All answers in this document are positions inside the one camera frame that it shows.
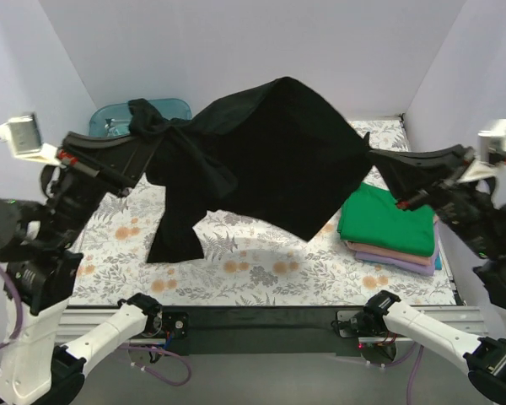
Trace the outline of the black t shirt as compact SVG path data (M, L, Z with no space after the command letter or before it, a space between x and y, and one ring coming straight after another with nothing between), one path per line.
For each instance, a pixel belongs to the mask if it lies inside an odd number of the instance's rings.
M165 189L150 263L202 258L195 225L220 210L311 240L372 166L368 143L295 78L227 95L190 120L145 99L128 108L130 132L153 143L147 180Z

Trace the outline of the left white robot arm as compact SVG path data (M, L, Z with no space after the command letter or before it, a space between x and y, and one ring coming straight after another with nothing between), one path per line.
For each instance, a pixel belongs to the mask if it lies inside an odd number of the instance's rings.
M0 198L0 276L8 314L0 343L0 404L69 404L90 371L130 338L156 336L157 300L135 294L75 340L56 344L82 253L72 245L107 194L126 197L148 168L158 139L69 133L40 173L44 203Z

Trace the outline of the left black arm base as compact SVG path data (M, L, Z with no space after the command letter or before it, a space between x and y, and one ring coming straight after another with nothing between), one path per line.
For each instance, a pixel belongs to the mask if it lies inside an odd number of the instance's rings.
M184 311L160 312L153 320L153 338L184 339L189 332L189 314Z

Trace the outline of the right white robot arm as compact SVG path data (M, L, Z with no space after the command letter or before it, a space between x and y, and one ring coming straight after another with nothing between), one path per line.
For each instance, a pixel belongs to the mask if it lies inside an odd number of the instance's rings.
M506 147L491 147L484 156L460 145L431 153L373 149L369 158L399 209L429 206L482 260L465 270L450 259L449 267L461 300L497 315L504 335L464 332L386 290L363 307L366 328L374 335L393 332L410 338L457 366L484 397L506 404L506 204L498 208L493 203L498 170L506 165Z

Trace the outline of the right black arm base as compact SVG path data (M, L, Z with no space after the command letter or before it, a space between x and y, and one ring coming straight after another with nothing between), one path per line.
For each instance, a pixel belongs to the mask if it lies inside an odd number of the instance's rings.
M341 338L385 337L388 333L382 318L375 314L363 310L350 317L346 314L338 311L331 322L333 331Z

